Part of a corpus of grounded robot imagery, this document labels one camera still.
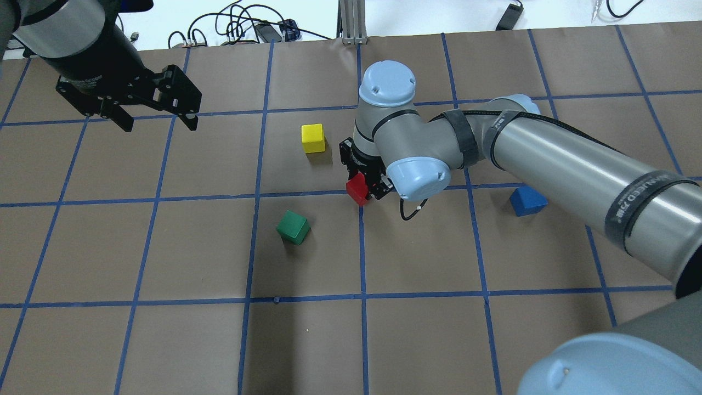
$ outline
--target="blue grid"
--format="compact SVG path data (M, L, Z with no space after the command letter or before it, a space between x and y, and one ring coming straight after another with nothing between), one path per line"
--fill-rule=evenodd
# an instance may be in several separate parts
M666 146L666 149L668 150L671 159L673 160L673 163L675 165L676 170L678 172L681 172L680 166L677 162L677 159L675 158L675 154L673 152L672 147L670 146L668 142L668 138L665 134L665 131L663 129L662 124L659 122L658 117L656 115L655 109L653 105L651 104L651 101L649 100L650 96L663 96L663 95L685 95L685 94L696 94L696 93L702 93L702 90L687 90L687 91L661 91L661 92L648 92L646 91L643 82L641 80L641 77L639 76L639 73L637 71L636 65L634 63L634 60L628 50L627 44L625 42L625 39L621 33L621 30L619 29L619 26L616 26L616 31L618 33L619 39L621 40L621 44L623 47L623 50L625 51L628 60L630 62L630 65L632 67L632 70L637 78L637 81L639 83L639 86L641 88L640 93L614 93L614 94L592 94L592 95L567 95L567 96L553 96L550 92L550 88L548 86L548 81L543 69L543 64L541 62L541 57L539 56L538 53L538 48L536 46L536 41L534 39L534 36L531 32L531 30L528 30L527 33L529 35L529 39L531 42L531 45L534 50L534 55L536 58L536 62L538 65L539 72L541 74L541 78L543 80L543 84L545 87L545 91L547 96L544 97L534 97L534 100L541 100L541 101L548 101L550 108L554 114L555 117L557 117L556 109L555 109L555 100L569 100L569 99L580 99L580 98L616 98L616 97L643 97L647 103L647 106L649 107L649 110L651 112L651 116L654 118L654 121L656 123L656 128L658 129L661 138ZM416 105L452 105L454 108L457 108L459 104L472 104L472 103L485 103L487 101L490 101L490 99L470 99L470 100L461 100L458 99L457 93L456 93L456 86L453 80L453 70L451 67L451 57L449 54L449 48L446 43L446 37L444 34L441 35L442 37L442 45L444 47L444 54L446 56L446 66L449 71L449 79L451 83L451 95L452 95L452 100L450 101L431 101L431 102L422 102L422 103L415 103ZM79 135L79 139L77 141L76 147L74 149L74 153L72 156L72 161L70 163L69 169L67 171L66 177L65 177L65 182L63 184L62 190L60 197L58 201L56 202L18 202L18 203L3 203L0 204L0 208L2 207L41 207L41 206L50 206L50 207L55 207L53 217L51 219L51 224L49 226L46 239L44 240L44 244L41 250L41 254L39 257L39 260L37 262L37 267L34 271L34 275L32 276L32 282L30 284L29 290L27 292L27 296L25 297L25 301L21 304L0 304L0 309L21 309L20 312L20 317L18 320L18 324L16 326L13 339L11 342L10 349L8 351L8 354L6 356L2 373L0 375L0 388L2 388L2 384L4 383L5 376L7 374L7 370L9 367L9 364L12 359L12 355L15 349L15 346L17 344L18 337L20 335L20 331L22 329L22 324L25 318L25 315L27 313L28 309L35 309L35 308L80 308L80 307L95 307L95 306L129 306L131 308L130 310L130 315L129 315L129 320L128 320L128 325L125 333L125 338L124 338L124 345L123 349L121 352L121 357L120 357L120 362L119 362L119 372L117 375L117 381L115 383L115 388L114 388L114 393L118 394L120 385L121 385L121 377L124 372L124 363L126 360L126 355L128 352L128 345L129 345L129 340L131 336L131 328L133 325L133 319L135 315L135 310L138 306L168 306L168 305L190 305L190 304L242 304L244 305L244 319L242 323L242 335L241 335L241 351L240 351L240 357L239 357L239 381L237 383L238 385L238 393L241 394L241 391L243 389L243 379L244 379L244 366L245 366L245 360L246 360L246 338L247 338L247 332L248 332L248 320L249 320L249 309L251 304L257 304L257 303L273 303L274 298L272 297L252 297L251 296L251 282L253 278L253 262L254 262L254 254L255 254L255 246L256 246L256 230L258 227L258 209L259 209L259 203L260 199L262 198L277 198L277 197L284 197L284 196L307 196L307 195L342 195L345 194L344 190L313 190L313 191L304 191L304 192L290 192L290 193L261 193L260 192L260 177L261 177L261 167L262 167L262 161L263 161L263 145L265 142L265 125L266 125L266 118L268 113L273 113L273 112L305 112L305 111L320 111L320 110L352 110L355 109L355 105L347 105L347 106L335 106L335 107L315 107L315 108L288 108L288 109L278 109L278 110L268 110L267 109L267 102L268 102L268 96L269 96L269 91L270 91L270 77L271 77L271 69L272 69L272 62L273 62L273 48L274 44L270 45L270 50L269 50L269 58L268 58L268 63L267 63L267 74L266 74L266 85L265 85L265 97L264 97L264 106L262 110L247 110L247 111L229 111L229 112L204 112L200 113L199 116L202 117L210 117L210 116L219 116L219 115L243 115L243 114L261 114L262 116L262 126L261 126L261 135L260 135L260 144L259 144L259 153L258 153L258 167L257 167L257 174L256 174L256 192L254 194L245 194L245 195L200 195L200 196L182 196L182 197L161 197L160 192L161 192L161 185L163 183L163 177L164 177L164 172L166 168L166 163L168 159L168 149L170 147L170 142L171 142L171 137L173 135L173 127L176 122L176 117L172 115L149 115L149 116L143 116L143 117L135 117L135 119L157 119L157 118L171 118L171 124L168 130L168 138L166 141L166 147L164 148L164 156L163 160L161 163L161 172L159 175L159 182L157 186L157 192L155 197L143 197L143 198L134 198L134 199L111 199L111 200L79 200L79 201L64 201L64 196L65 196L65 191L67 189L70 176L75 164L76 157L78 155L82 139L85 134L86 127L88 126L89 123L91 122L106 122L105 119L69 119L69 120L59 120L59 121L42 121L42 122L6 122L7 116L12 108L12 104L14 103L16 96L20 90L20 87L22 85L22 82L25 78L25 75L27 73L27 70L29 68L29 64L31 63L31 60L28 60L25 64L25 67L22 71L22 74L18 80L17 86L13 92L12 98L8 104L8 107L6 108L6 111L2 117L2 120L0 122L0 130L2 130L4 127L15 127L15 126L27 126L27 125L45 125L45 124L81 124L82 123L82 128L81 128L81 133ZM185 57L185 64L183 66L183 69L187 71L187 64L190 59L190 50L187 50L186 57ZM361 47L357 46L357 78L358 78L358 84L360 84L361 81L361 76L362 76L362 67L361 67ZM588 235L588 240L590 242L590 247L592 249L592 256L593 260L597 269L598 276L600 277L600 287L589 287L589 288L565 288L565 289L535 289L535 290L490 290L488 288L487 280L486 280L486 275L485 275L485 268L484 268L484 263L483 263L483 258L482 258L482 248L481 248L481 243L480 243L480 236L479 236L479 229L478 229L478 224L476 220L476 215L475 215L475 204L474 204L474 199L473 199L473 190L475 189L483 189L483 188L516 188L519 186L523 186L523 183L490 183L490 184L472 184L470 181L470 175L468 173L468 170L464 171L465 175L465 181L466 185L465 186L450 186L448 189L451 190L466 190L467 195L468 195L468 202L469 202L469 208L470 208L470 220L472 224L472 229L474 232L474 237L475 237L475 247L476 247L476 252L477 252L477 260L478 260L478 266L479 266L479 273L480 273L480 280L481 280L481 290L480 291L464 291L464 292L407 292L407 293L401 293L401 292L396 292L396 293L377 293L377 294L369 294L366 292L366 267L365 267L365 239L364 239L364 220L363 220L363 215L364 215L364 210L362 207L359 208L359 213L358 213L358 220L359 220L359 249L360 249L360 276L361 276L361 289L360 293L357 294L330 294L330 295L316 295L316 296L310 296L310 297L281 297L279 298L279 303L295 303L295 302L316 302L316 301L334 301L334 300L360 300L362 303L362 319L361 319L361 325L362 325L362 358L363 358L363 388L364 388L364 394L369 393L369 361L368 361L368 323L367 323L367 313L366 313L366 301L368 299L396 299L396 298L440 298L440 297L482 297L484 300L484 309L485 309L485 316L486 316L486 326L487 326L487 332L488 332L488 341L489 341L489 346L490 346L490 351L491 351L491 359L492 359L492 364L493 364L493 372L494 372L494 379L495 379L495 385L496 385L496 392L498 395L502 394L502 389L501 389L501 383L500 383L500 375L499 375L499 367L498 367L498 359L497 359L497 353L496 353L496 343L494 339L494 333L493 333L493 328L492 328L492 319L491 319L491 312L490 312L490 303L489 303L489 298L494 297L494 296L508 296L508 295L540 295L540 294L602 294L603 297L605 298L605 302L607 304L607 311L609 313L610 321L613 326L616 325L616 317L614 315L614 310L612 309L611 305L611 300L609 295L611 293L617 293L617 292L651 292L651 291L670 291L671 286L668 285L655 285L655 286L634 286L634 287L608 287L606 280L604 278L604 273L602 272L602 266L600 264L600 258L597 253L597 246L595 245L594 238L592 237L592 231L590 230L589 227L585 227L585 231ZM702 180L702 177L692 177L693 179L696 180ZM141 286L141 280L143 277L143 272L145 268L145 264L147 261L147 255L148 255L148 250L150 246L150 239L151 239L151 234L153 231L154 227L154 221L157 215L157 210L159 206L159 202L165 202L165 201L183 201L183 200L225 200L225 199L254 199L255 200L255 211L253 215L253 223L251 227L251 248L250 248L250 255L249 255L249 270L247 273L247 283L246 283L246 296L242 298L223 298L223 299L179 299L179 300L139 300L139 292L140 292L140 286ZM36 285L37 278L39 276L39 272L41 270L41 265L44 260L44 256L49 244L49 241L51 239L51 234L53 232L54 225L56 223L56 219L58 217L58 213L60 211L60 208L65 205L107 205L107 204L128 204L128 203L142 203L142 202L151 202L153 203L153 210L152 210L152 215L150 219L150 225L149 225L149 230L147 232L147 238L145 241L145 246L144 246L144 251L143 251L143 257L140 265L140 270L138 274L138 280L135 285L135 292L134 292L134 297L132 298L131 301L89 301L89 302L38 302L38 303L31 303L30 299L32 297L32 293L34 291L34 286Z

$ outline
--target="metal bracket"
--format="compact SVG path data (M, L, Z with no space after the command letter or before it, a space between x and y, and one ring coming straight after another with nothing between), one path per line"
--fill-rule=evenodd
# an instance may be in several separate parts
M366 0L339 0L338 28L341 42L355 45L365 44L366 35Z

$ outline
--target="blue object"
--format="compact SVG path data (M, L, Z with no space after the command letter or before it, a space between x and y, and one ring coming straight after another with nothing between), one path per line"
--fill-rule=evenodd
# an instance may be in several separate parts
M532 114L541 114L541 111L538 109L538 106L531 101L531 98L528 97L527 95L522 95L521 93L516 93L514 95L509 95L509 96L501 96L498 98L494 98L491 101L495 101L498 99L506 99L506 100L511 100L515 102L518 105L521 105L522 108L524 108L527 112L531 112Z
M699 395L702 371L663 347L621 333L577 337L535 363L517 395Z
M546 197L531 186L520 186L515 189L510 196L510 202L517 216L536 214L548 204Z
M388 177L402 199L418 202L449 186L451 170L433 157L406 157L388 166Z
M384 60L366 69L358 94L368 104L399 107L412 101L415 85L409 67L394 60Z

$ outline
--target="power adapter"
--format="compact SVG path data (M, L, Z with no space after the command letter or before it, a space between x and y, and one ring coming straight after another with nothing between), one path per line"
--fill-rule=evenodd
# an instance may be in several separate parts
M512 30L517 24L519 17L522 16L522 11L524 11L524 7L521 1L519 5L510 4L507 10L505 10L504 15L502 15L500 22L497 24L497 29L495 30Z

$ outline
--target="cube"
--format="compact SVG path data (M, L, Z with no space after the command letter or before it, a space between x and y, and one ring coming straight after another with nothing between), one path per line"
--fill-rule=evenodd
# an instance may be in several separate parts
M521 186L515 189L510 196L510 202L517 216L536 214L548 204L546 197L536 192L531 186Z
M302 140L303 150L305 150L306 154L324 152L324 129L322 124L303 125Z
M295 245L300 245L303 243L307 232L310 231L310 225L304 216L288 210L285 212L283 219L280 220L276 230L283 239Z

